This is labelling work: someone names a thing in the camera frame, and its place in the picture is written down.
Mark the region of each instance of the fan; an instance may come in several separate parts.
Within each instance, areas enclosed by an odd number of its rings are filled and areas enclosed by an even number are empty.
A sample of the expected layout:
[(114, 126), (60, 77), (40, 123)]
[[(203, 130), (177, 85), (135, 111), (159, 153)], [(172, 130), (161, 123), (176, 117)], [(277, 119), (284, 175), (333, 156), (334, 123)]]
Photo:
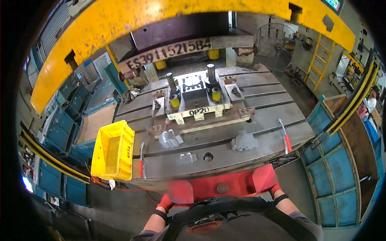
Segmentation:
[(284, 24), (269, 23), (261, 26), (256, 36), (258, 46), (255, 58), (274, 71), (293, 70), (291, 58), (297, 39), (296, 32)]

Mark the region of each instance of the chain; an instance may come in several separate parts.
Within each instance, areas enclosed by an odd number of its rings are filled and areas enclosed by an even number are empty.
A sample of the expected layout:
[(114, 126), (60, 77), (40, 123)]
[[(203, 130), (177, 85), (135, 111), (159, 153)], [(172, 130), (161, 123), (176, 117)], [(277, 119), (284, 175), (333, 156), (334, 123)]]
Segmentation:
[(223, 110), (222, 110), (222, 111), (223, 111), (224, 115), (226, 115), (226, 114), (228, 114), (230, 111), (225, 109), (225, 103), (224, 103), (224, 99), (223, 99), (223, 97), (222, 97), (222, 93), (220, 93), (220, 97), (221, 97), (222, 106), (223, 106)]

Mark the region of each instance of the red cable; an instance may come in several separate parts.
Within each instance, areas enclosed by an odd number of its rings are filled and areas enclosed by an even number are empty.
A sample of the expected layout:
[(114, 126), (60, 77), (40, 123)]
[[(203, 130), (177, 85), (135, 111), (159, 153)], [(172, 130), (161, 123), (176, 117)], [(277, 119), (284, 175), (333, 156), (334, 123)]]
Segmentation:
[(122, 191), (126, 191), (126, 192), (132, 192), (132, 191), (151, 191), (151, 192), (158, 192), (159, 194), (164, 194), (163, 192), (159, 192), (159, 191), (155, 191), (155, 190), (150, 190), (150, 189), (144, 189), (144, 188), (138, 188), (138, 189), (120, 189), (120, 188), (117, 188), (115, 187), (114, 189), (118, 189), (118, 190), (122, 190)]

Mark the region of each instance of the black strap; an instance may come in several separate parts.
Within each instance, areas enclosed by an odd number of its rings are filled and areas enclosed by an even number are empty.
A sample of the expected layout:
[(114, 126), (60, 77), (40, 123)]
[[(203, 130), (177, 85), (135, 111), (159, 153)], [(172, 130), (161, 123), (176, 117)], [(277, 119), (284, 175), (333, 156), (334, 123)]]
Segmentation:
[(166, 213), (164, 213), (164, 212), (162, 212), (162, 211), (160, 211), (158, 209), (155, 209), (153, 214), (156, 214), (156, 215), (160, 216), (161, 218), (163, 218), (166, 221)]
[(266, 218), (281, 226), (296, 240), (316, 241), (316, 237), (305, 226), (275, 208), (273, 202), (266, 202), (259, 197), (221, 197), (215, 198), (211, 202), (206, 201), (203, 204), (196, 204), (189, 210), (181, 211), (172, 216), (163, 240), (176, 240), (183, 226), (190, 222), (195, 222), (219, 212), (233, 210), (262, 212)]
[(275, 199), (275, 201), (273, 201), (273, 205), (276, 207), (276, 205), (277, 205), (281, 200), (283, 200), (283, 199), (285, 199), (285, 198), (289, 198), (287, 194), (283, 194), (283, 195), (277, 197), (277, 198)]

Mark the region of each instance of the red safety gloves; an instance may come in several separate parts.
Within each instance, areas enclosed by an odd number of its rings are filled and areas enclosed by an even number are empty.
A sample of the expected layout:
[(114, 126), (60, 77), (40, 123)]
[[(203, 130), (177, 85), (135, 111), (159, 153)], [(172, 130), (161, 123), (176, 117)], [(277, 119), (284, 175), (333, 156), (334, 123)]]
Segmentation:
[(268, 191), (271, 193), (272, 198), (277, 190), (282, 190), (281, 187), (279, 186), (278, 181), (276, 181), (275, 184), (271, 188), (268, 188)]
[(165, 193), (157, 207), (163, 207), (166, 210), (166, 213), (168, 213), (173, 205), (174, 203), (170, 200), (169, 194)]

